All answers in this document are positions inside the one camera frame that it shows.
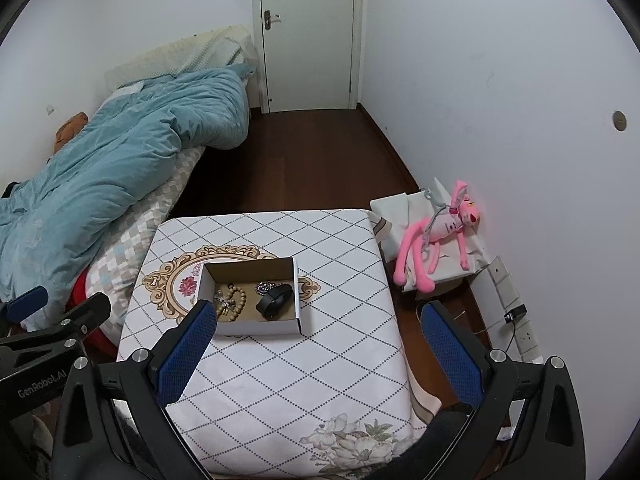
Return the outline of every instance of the white wall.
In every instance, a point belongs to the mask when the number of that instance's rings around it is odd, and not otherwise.
[[[95,0],[31,0],[0,46],[0,192],[37,173],[57,129],[104,98],[96,11]]]
[[[37,173],[69,117],[91,116],[107,97],[105,70],[191,34],[253,32],[252,23],[252,0],[31,0],[0,46],[0,192]]]
[[[598,478],[640,417],[640,54],[605,0],[367,7],[362,103],[419,184],[470,182]]]

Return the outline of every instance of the floral print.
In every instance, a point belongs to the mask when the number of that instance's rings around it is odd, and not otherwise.
[[[192,296],[196,291],[196,285],[196,280],[193,278],[193,276],[187,276],[180,282],[178,292],[180,292],[183,296]]]
[[[322,466],[320,474],[337,474],[350,471],[348,476],[360,478],[376,468],[391,462],[409,449],[415,442],[413,435],[399,440],[388,433],[391,424],[349,423],[346,413],[334,416],[309,436],[300,439],[301,444],[311,444],[314,452],[311,460]]]

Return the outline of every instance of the open white box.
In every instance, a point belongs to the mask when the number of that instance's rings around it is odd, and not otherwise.
[[[255,290],[260,282],[289,283],[294,296],[271,320],[266,320],[255,308],[262,299]],[[196,300],[214,301],[216,290],[223,294],[227,285],[233,283],[246,293],[246,304],[235,321],[220,316],[216,336],[229,335],[277,335],[300,334],[300,284],[298,283],[298,264],[295,258],[265,258],[239,262],[205,263],[196,286]]]

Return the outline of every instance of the door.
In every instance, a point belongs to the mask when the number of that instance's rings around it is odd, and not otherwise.
[[[349,108],[353,0],[261,0],[270,112]]]

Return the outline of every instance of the blue textured pad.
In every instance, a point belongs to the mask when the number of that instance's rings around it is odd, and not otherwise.
[[[420,323],[424,338],[460,401],[477,408],[483,397],[482,379],[473,359],[431,303],[422,309]]]
[[[5,304],[6,311],[4,317],[11,323],[20,323],[34,312],[47,306],[48,302],[49,295],[47,294],[47,289],[39,285],[32,288],[29,292],[18,296],[15,300],[7,301]]]
[[[207,301],[158,370],[156,399],[163,408],[177,402],[216,331],[216,310]]]

